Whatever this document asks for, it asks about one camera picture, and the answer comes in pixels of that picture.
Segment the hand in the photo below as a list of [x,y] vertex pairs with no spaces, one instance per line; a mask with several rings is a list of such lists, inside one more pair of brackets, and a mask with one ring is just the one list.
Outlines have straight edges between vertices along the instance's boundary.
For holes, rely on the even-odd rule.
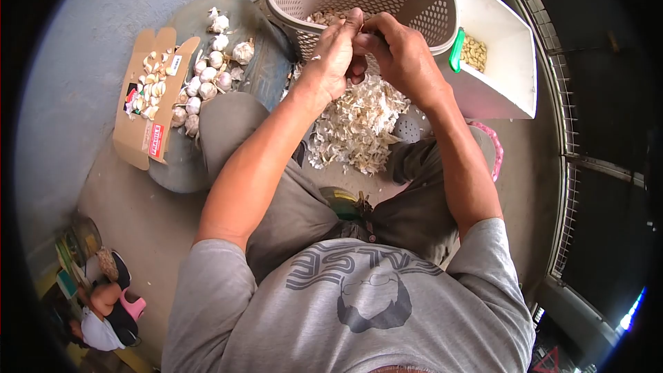
[[[419,31],[401,25],[385,12],[366,21],[361,30],[364,33],[353,43],[355,54],[373,54],[382,77],[424,112],[442,100],[441,93],[452,92]],[[376,31],[385,39],[373,35]]]
[[364,80],[366,58],[353,56],[352,40],[363,24],[363,12],[353,8],[346,19],[341,19],[322,31],[313,57],[306,63],[294,88],[306,89],[307,94],[319,98],[322,112],[329,101],[343,95],[346,77],[353,84]]

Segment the stool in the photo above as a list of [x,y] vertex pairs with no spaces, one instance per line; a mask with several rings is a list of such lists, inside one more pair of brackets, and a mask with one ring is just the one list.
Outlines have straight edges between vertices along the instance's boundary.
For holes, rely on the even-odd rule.
[[138,321],[138,319],[141,318],[141,315],[143,315],[147,303],[142,297],[139,297],[134,303],[128,302],[127,298],[125,297],[127,290],[128,288],[124,288],[122,290],[122,294],[120,295],[120,304],[122,304],[122,307],[127,310],[128,314],[131,316],[131,318],[133,318],[134,321]]

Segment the green clip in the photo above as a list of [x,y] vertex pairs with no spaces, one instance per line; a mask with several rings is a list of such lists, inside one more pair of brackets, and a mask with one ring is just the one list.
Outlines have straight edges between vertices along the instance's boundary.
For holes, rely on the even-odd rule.
[[458,35],[452,45],[452,53],[449,55],[449,66],[453,72],[460,72],[460,51],[463,49],[463,41],[465,41],[465,29],[458,28]]

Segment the left hand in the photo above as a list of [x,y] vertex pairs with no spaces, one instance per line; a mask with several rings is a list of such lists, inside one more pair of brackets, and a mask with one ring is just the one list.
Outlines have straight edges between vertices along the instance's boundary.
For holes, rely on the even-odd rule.
[[319,98],[320,111],[329,101],[343,95],[347,85],[346,77],[353,84],[364,79],[367,69],[366,58],[353,55],[353,39],[363,25],[363,12],[353,8],[346,19],[341,19],[322,31],[313,57],[319,59],[306,63],[295,87],[304,88]]

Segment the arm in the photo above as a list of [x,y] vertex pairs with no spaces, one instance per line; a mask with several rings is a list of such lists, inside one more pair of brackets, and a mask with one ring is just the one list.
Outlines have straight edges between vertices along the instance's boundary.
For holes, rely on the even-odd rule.
[[493,179],[421,33],[401,25],[388,13],[368,20],[355,39],[355,53],[371,53],[382,76],[428,116],[442,157],[444,191],[461,240],[475,223],[502,218]]
[[[325,29],[300,79],[272,114],[228,159],[212,185],[194,244],[223,239],[242,251],[267,211],[278,180],[302,136],[327,103],[343,94],[352,61],[352,38],[362,13]],[[363,79],[365,67],[353,67],[352,80]]]

